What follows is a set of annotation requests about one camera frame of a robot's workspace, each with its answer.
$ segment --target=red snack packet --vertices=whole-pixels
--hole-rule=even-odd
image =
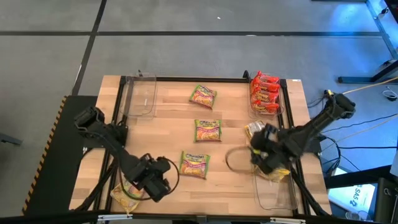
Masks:
[[[278,93],[270,93],[267,91],[261,90],[261,88],[258,86],[253,91],[251,92],[251,102],[256,101],[256,100],[261,100],[265,103],[275,103],[276,98],[278,98]]]
[[[267,83],[277,83],[279,81],[279,77],[272,77],[267,74],[263,74],[261,71],[258,71],[256,77],[254,78],[259,78],[261,81]]]
[[[265,103],[261,100],[256,100],[251,103],[251,108],[253,111],[262,114],[276,114],[279,108],[277,103]]]
[[[263,91],[277,93],[279,91],[280,85],[276,83],[267,83],[261,81],[259,78],[254,78],[250,83],[250,89],[253,91],[255,88],[259,87]]]

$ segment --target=desk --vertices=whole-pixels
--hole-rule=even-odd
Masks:
[[[96,106],[104,113],[105,123],[111,121],[118,92],[120,76],[104,76]],[[182,151],[211,156],[207,179],[181,176],[172,194],[159,203],[141,202],[133,213],[172,215],[222,215],[222,216],[291,216],[289,209],[264,210],[255,200],[252,176],[231,172],[224,161],[226,151],[247,144],[243,126],[255,119],[248,115],[248,84],[200,82],[218,92],[213,111],[188,102],[197,82],[157,82],[156,111],[153,119],[128,119],[129,134],[126,149],[135,156],[151,153],[153,157],[165,156],[176,164]],[[309,120],[307,104],[300,80],[287,80],[294,123]],[[194,119],[222,119],[221,143],[193,143]],[[276,118],[264,120],[277,126]],[[82,160],[73,191],[70,209],[81,204],[96,185],[100,176],[104,149],[93,149]],[[242,166],[249,167],[249,154],[242,155]],[[320,161],[313,154],[302,157],[305,183],[325,211],[331,213]],[[173,169],[165,175],[170,185],[176,181]],[[104,208],[108,186],[103,189],[100,208]],[[299,190],[296,189],[298,210],[302,212]],[[262,195],[270,200],[274,195]],[[115,201],[111,212],[124,213]]]

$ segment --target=floor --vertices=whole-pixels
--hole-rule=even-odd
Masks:
[[[91,32],[100,4],[101,0],[0,2],[0,132],[24,140],[19,147],[0,144],[0,217],[21,214],[61,99],[71,93],[83,70],[79,95],[98,94],[103,75],[128,75],[138,69],[206,77],[241,77],[244,70],[262,70],[302,79],[309,102],[324,89],[342,92],[362,86],[338,84],[336,79],[371,76],[392,58],[381,36],[368,35],[379,29],[364,3],[112,0],[106,3],[98,27],[99,31],[362,32],[361,36],[98,36],[90,52],[88,35],[2,32]],[[379,0],[371,4],[377,13],[383,7]],[[380,20],[396,48],[398,35],[388,31],[396,23],[389,22],[388,15]],[[90,57],[80,70],[84,55]],[[398,92],[398,86],[390,87]],[[381,95],[385,89],[383,85],[348,95],[357,105],[356,114],[331,128],[397,113],[398,102]],[[310,114],[319,111],[320,107],[312,108]],[[341,139],[372,125],[333,131],[329,136]],[[397,125],[398,120],[392,120],[340,145],[396,146]],[[359,169],[370,169],[391,164],[395,149],[345,149],[342,154]],[[322,154],[324,159],[335,156],[332,147]],[[355,170],[344,159],[340,166]]]

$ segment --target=yellow black hazard stripe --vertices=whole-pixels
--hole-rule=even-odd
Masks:
[[[36,186],[36,183],[37,183],[37,180],[39,179],[40,171],[42,170],[43,165],[44,165],[44,159],[47,156],[47,153],[48,153],[48,151],[50,149],[50,144],[51,144],[52,138],[54,136],[55,129],[57,128],[57,124],[59,122],[59,119],[61,118],[61,113],[62,113],[63,106],[64,106],[66,100],[67,100],[67,97],[64,96],[63,99],[62,99],[62,103],[60,105],[60,109],[58,110],[57,117],[55,118],[55,122],[54,122],[54,124],[53,124],[53,126],[51,128],[50,136],[49,136],[49,138],[47,140],[47,143],[46,143],[46,145],[44,147],[44,152],[43,152],[42,157],[40,159],[39,166],[38,166],[38,168],[36,170],[35,176],[33,178],[33,182],[31,183],[30,189],[29,189],[29,191],[27,193],[27,197],[25,199],[25,203],[24,203],[24,206],[22,208],[22,214],[23,215],[25,215],[25,212],[26,212],[27,207],[29,205],[30,196],[32,196],[33,190],[35,189],[35,186]]]

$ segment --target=wooden tabletop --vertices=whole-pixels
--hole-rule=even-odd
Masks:
[[[119,81],[120,76],[103,78],[96,106],[105,114],[105,123],[111,120]],[[197,84],[217,91],[213,110],[188,102]],[[287,88],[294,123],[305,124],[309,120],[309,115],[302,83],[300,80],[287,80]],[[291,206],[288,208],[291,199],[287,190],[287,181],[279,187],[258,178],[255,182],[252,175],[231,172],[225,164],[224,156],[228,150],[244,146],[248,142],[244,125],[257,120],[249,114],[248,92],[248,85],[245,83],[157,82],[154,117],[127,120],[129,126],[127,151],[137,157],[147,152],[152,157],[165,156],[176,164],[180,162],[182,151],[208,154],[211,156],[210,164],[206,180],[181,176],[175,192],[164,197],[159,203],[141,202],[133,213],[292,215]],[[285,127],[288,127],[287,116],[285,113],[283,116]],[[221,119],[222,142],[194,143],[194,119]],[[276,117],[263,120],[278,126]],[[104,149],[94,149],[82,160],[70,209],[79,206],[96,185],[103,155]],[[239,169],[250,169],[249,158],[249,153],[238,153],[231,156],[230,163]],[[305,154],[302,157],[302,166],[309,191],[323,209],[330,213],[319,160],[312,154]],[[173,168],[165,174],[165,177],[170,185],[174,186],[177,175]],[[100,208],[104,208],[107,189],[108,186],[105,186]],[[302,212],[300,192],[297,186],[295,189],[298,209]],[[113,201],[111,211],[124,212],[116,201]]]

